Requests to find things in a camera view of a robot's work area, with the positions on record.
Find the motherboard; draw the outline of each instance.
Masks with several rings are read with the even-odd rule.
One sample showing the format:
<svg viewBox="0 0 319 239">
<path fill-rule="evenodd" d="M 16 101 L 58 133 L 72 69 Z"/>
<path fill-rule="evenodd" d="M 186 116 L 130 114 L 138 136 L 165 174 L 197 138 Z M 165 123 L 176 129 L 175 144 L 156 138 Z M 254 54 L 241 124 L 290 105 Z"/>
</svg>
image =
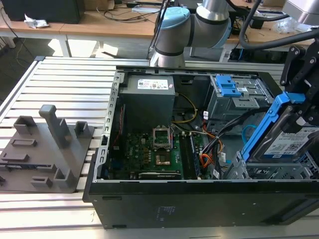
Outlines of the motherboard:
<svg viewBox="0 0 319 239">
<path fill-rule="evenodd" d="M 185 135 L 153 130 L 128 133 L 121 156 L 111 161 L 112 178 L 130 180 L 197 179 L 200 175 L 199 153 L 203 139 L 199 134 Z"/>
</svg>

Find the black computer case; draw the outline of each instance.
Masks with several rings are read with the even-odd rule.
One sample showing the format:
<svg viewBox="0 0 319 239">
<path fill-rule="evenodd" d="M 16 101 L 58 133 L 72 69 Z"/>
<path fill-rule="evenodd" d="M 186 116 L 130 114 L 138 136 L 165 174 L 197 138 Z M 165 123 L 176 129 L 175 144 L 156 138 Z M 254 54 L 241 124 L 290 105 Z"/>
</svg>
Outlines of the black computer case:
<svg viewBox="0 0 319 239">
<path fill-rule="evenodd" d="M 48 22 L 79 23 L 84 0 L 2 0 L 11 21 L 23 21 L 24 15 Z"/>
<path fill-rule="evenodd" d="M 124 79 L 129 76 L 130 71 L 128 67 L 116 73 L 109 105 L 112 111 L 116 108 L 117 84 L 122 76 Z M 150 72 L 152 75 L 196 72 L 206 76 L 212 71 L 145 68 L 135 69 L 135 74 L 144 74 L 141 77 L 146 79 Z M 250 73 L 228 74 L 245 77 Z M 281 90 L 268 73 L 254 74 L 264 82 L 273 97 L 280 94 Z M 174 85 L 178 92 L 184 87 L 191 88 L 188 93 L 194 93 L 200 88 L 196 85 L 200 79 L 194 79 L 193 85 L 179 86 L 176 78 Z M 83 195 L 84 202 L 93 204 L 105 229 L 288 225 L 319 207 L 317 169 L 314 170 L 315 178 L 307 180 L 101 180 L 94 174 L 99 173 L 96 169 L 103 170 L 96 165 L 103 165 L 101 162 L 110 155 L 105 149 L 109 141 L 113 140 L 103 137 L 103 155 L 99 148 L 92 156 Z"/>
</svg>

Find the motherboard chip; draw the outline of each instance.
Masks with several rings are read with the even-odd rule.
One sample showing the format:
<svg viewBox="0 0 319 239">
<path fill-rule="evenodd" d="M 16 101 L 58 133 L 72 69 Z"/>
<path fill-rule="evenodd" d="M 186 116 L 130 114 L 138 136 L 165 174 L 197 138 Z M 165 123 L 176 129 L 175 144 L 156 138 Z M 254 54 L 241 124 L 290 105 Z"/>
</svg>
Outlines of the motherboard chip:
<svg viewBox="0 0 319 239">
<path fill-rule="evenodd" d="M 155 165 L 169 166 L 170 165 L 170 152 L 166 150 L 158 150 L 155 154 Z"/>
</svg>

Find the aluminum extrusion table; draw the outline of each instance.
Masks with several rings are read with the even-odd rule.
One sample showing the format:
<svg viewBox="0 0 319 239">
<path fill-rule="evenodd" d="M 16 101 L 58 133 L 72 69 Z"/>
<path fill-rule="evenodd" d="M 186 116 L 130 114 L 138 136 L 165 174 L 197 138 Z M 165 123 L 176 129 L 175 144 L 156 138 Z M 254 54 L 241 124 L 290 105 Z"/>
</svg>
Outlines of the aluminum extrusion table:
<svg viewBox="0 0 319 239">
<path fill-rule="evenodd" d="M 146 66 L 146 60 L 46 57 L 34 61 L 0 106 L 0 151 L 20 115 L 38 115 L 42 104 L 57 107 L 67 123 L 85 120 L 95 127 L 77 192 L 73 194 L 0 193 L 0 238 L 319 238 L 319 210 L 289 226 L 108 230 L 92 204 L 82 202 L 91 156 L 99 138 L 116 65 Z M 278 82 L 283 65 L 187 62 L 187 67 L 267 71 Z"/>
</svg>

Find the wooden desk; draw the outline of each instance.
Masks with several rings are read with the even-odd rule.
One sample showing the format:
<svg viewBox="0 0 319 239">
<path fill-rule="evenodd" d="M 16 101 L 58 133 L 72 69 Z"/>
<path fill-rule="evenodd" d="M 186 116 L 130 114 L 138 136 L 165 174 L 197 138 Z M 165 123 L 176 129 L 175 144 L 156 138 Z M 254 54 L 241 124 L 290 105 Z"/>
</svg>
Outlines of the wooden desk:
<svg viewBox="0 0 319 239">
<path fill-rule="evenodd" d="M 243 5 L 252 7 L 252 3 L 246 3 L 243 0 L 233 0 L 236 5 Z M 280 8 L 269 8 L 263 7 L 263 9 L 276 9 Z M 134 16 L 139 16 L 143 13 L 131 12 L 130 9 L 119 8 L 112 11 L 114 18 L 125 19 Z M 68 39 L 77 40 L 96 40 L 99 42 L 108 41 L 110 38 L 126 41 L 126 38 L 131 38 L 136 43 L 146 43 L 150 42 L 154 32 L 154 22 L 157 13 L 146 16 L 150 21 L 145 22 L 118 22 L 110 19 L 106 19 L 97 11 L 87 11 L 82 17 L 79 24 L 63 24 L 63 23 L 49 23 L 50 27 L 33 29 L 29 28 L 24 22 L 10 22 L 6 16 L 7 22 L 11 25 L 15 33 L 19 37 L 23 38 L 45 38 L 45 39 L 58 39 L 62 48 L 63 56 L 71 56 L 69 50 Z M 262 29 L 247 29 L 247 36 L 250 43 L 262 43 L 266 41 L 275 40 L 278 38 L 290 36 L 293 34 L 278 34 L 271 30 L 273 22 L 265 22 Z M 14 37 L 10 29 L 5 25 L 3 20 L 0 18 L 0 36 L 3 37 Z M 238 43 L 239 39 L 237 35 L 231 35 L 224 45 L 222 57 L 220 61 L 227 61 L 230 51 Z M 312 40 L 302 42 L 301 45 L 308 47 L 312 43 Z M 276 48 L 273 50 L 287 51 L 289 46 Z M 194 48 L 191 51 L 191 56 L 194 54 Z"/>
<path fill-rule="evenodd" d="M 145 14 L 131 12 L 130 10 L 131 9 L 119 8 L 111 12 L 114 15 L 113 18 L 116 19 L 126 19 Z M 125 23 L 106 19 L 97 11 L 87 11 L 79 24 L 64 24 L 60 29 L 60 34 L 152 38 L 156 16 L 157 13 L 145 16 L 150 21 Z"/>
</svg>

